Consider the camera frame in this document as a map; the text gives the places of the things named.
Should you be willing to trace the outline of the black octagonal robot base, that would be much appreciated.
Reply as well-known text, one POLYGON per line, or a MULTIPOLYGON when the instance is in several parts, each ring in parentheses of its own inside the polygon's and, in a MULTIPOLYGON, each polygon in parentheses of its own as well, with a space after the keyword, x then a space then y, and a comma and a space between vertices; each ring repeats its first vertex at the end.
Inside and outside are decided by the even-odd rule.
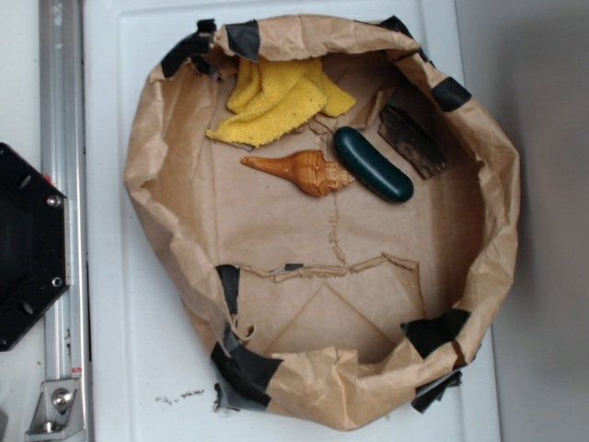
POLYGON ((28 333, 69 286, 67 198, 1 144, 1 350, 28 333))

